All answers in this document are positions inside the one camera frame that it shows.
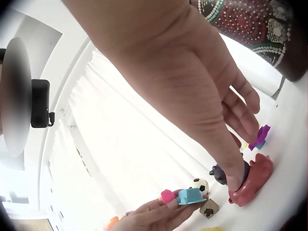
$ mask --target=toy soccer ball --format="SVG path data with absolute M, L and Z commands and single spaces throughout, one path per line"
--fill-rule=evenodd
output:
M 189 188 L 199 188 L 202 195 L 207 195 L 209 193 L 209 184 L 203 179 L 194 179 Z

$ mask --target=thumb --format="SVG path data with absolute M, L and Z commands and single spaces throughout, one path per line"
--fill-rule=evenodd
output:
M 138 216 L 138 225 L 149 225 L 159 220 L 165 219 L 172 215 L 175 210 L 179 207 L 179 204 L 176 199 L 173 199 L 168 204 L 158 207 L 152 211 L 146 213 L 137 214 Z

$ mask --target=blue toy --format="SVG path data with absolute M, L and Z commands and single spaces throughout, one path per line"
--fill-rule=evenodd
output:
M 263 145 L 264 145 L 264 144 L 265 144 L 265 141 L 263 141 L 263 143 L 262 143 L 262 144 L 257 145 L 257 146 L 256 146 L 256 148 L 260 150 L 260 149 L 263 147 Z
M 179 191 L 176 200 L 179 203 L 179 205 L 190 205 L 206 201 L 206 199 L 202 197 L 199 188 L 189 188 Z

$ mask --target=wooden block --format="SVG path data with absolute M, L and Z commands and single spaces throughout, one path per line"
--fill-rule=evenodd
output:
M 210 219 L 219 210 L 218 204 L 216 204 L 212 199 L 208 199 L 206 203 L 200 208 L 200 213 L 207 219 Z

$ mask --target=patterned fabric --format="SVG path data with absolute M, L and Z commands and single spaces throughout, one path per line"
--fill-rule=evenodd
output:
M 277 67 L 290 41 L 292 11 L 280 0 L 198 0 L 199 12 L 220 33 Z

